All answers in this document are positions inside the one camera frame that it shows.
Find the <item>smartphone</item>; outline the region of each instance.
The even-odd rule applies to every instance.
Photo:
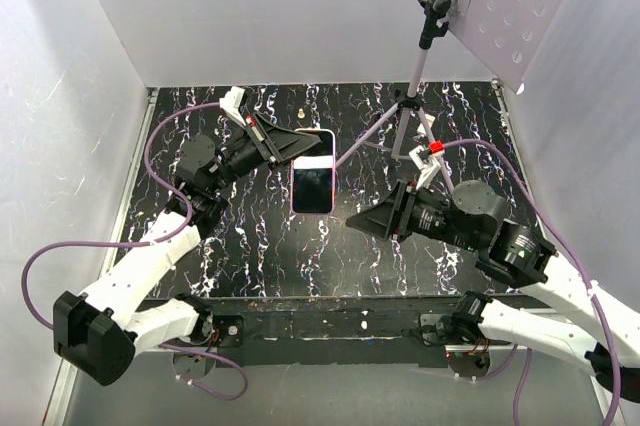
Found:
[[[329,214],[336,189],[336,141],[328,129],[296,129],[315,134],[320,143],[291,162],[291,210],[294,213]]]

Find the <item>gray wall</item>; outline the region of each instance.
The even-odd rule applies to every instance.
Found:
[[[147,86],[408,81],[414,0],[100,0]],[[431,80],[491,79],[454,37]]]
[[[36,249],[107,239],[146,90],[98,0],[0,0],[0,422],[42,421],[60,363],[29,315],[20,273]],[[64,250],[31,276],[48,318],[95,278],[103,250]]]
[[[639,52],[640,0],[564,0],[525,92],[508,100],[535,197],[592,276],[636,310]]]

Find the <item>tripod stand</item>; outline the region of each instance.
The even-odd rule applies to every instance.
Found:
[[[356,143],[351,146],[346,153],[344,153],[340,159],[338,159],[336,163],[336,167],[342,165],[360,146],[367,143],[367,139],[375,133],[380,127],[389,120],[398,110],[402,110],[400,115],[400,121],[398,123],[398,129],[396,130],[396,138],[393,143],[393,148],[391,150],[391,157],[394,159],[401,159],[400,156],[400,148],[402,146],[402,142],[404,140],[404,136],[407,132],[407,125],[409,124],[409,119],[411,118],[411,111],[416,111],[418,113],[418,117],[420,118],[420,122],[424,126],[424,129],[427,133],[427,139],[430,143],[435,142],[435,137],[433,136],[433,132],[431,131],[431,127],[429,126],[429,121],[427,120],[427,116],[425,115],[422,109],[422,101],[417,97],[418,86],[420,84],[420,78],[422,77],[422,70],[424,69],[425,62],[427,61],[427,54],[429,49],[431,48],[431,44],[433,43],[434,38],[443,37],[448,29],[449,23],[445,22],[441,26],[438,25],[438,21],[444,19],[447,15],[449,9],[451,8],[451,0],[427,0],[420,1],[420,5],[424,9],[425,14],[425,22],[422,28],[422,34],[420,35],[420,55],[418,57],[418,62],[416,63],[416,67],[413,71],[413,75],[411,76],[411,81],[409,82],[409,88],[407,89],[406,94],[401,94],[399,91],[396,92],[396,103],[389,109],[386,113],[384,113],[376,123],[371,126],[365,133],[356,141]],[[442,157],[438,158],[440,162],[440,171],[442,171],[442,175],[444,177],[444,183],[449,190],[449,193],[453,192],[453,183],[451,182],[451,178],[447,171],[447,168],[444,164],[444,159]]]

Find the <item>tripod leg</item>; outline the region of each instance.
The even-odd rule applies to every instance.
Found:
[[[433,131],[431,131],[431,126],[429,126],[429,120],[427,119],[427,116],[424,114],[424,111],[422,109],[418,110],[418,116],[420,117],[420,122],[424,126],[424,130],[427,133],[427,138],[429,139],[429,142],[435,143],[436,138],[433,136]],[[449,170],[447,170],[447,165],[444,163],[444,158],[440,156],[438,158],[438,162],[440,163],[440,172],[444,177],[444,184],[449,190],[449,194],[453,194],[453,183],[451,182],[451,177],[449,176]]]
[[[391,150],[391,157],[393,159],[400,159],[400,148],[402,147],[402,142],[404,140],[404,135],[407,132],[407,124],[409,124],[409,119],[411,118],[411,112],[408,109],[402,110],[402,115],[400,116],[400,122],[398,123],[398,129],[396,130],[396,139],[393,142],[393,149]]]
[[[342,163],[344,163],[347,159],[349,159],[349,156],[351,156],[356,149],[362,146],[373,133],[375,133],[378,129],[380,129],[380,126],[382,126],[383,123],[388,121],[391,116],[396,114],[397,110],[398,110],[398,104],[396,103],[393,106],[391,106],[391,109],[389,109],[389,111],[384,113],[378,121],[376,121],[376,124],[374,124],[367,131],[365,131],[362,137],[358,139],[358,141],[356,141],[356,143],[353,146],[351,146],[346,153],[340,156],[340,159],[338,159],[338,161],[336,162],[336,168],[339,168],[342,165]]]

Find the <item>red clip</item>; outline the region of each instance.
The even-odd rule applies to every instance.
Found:
[[[436,141],[435,143],[431,143],[429,145],[429,149],[431,150],[431,154],[436,154],[444,151],[444,145],[442,144],[442,141]]]

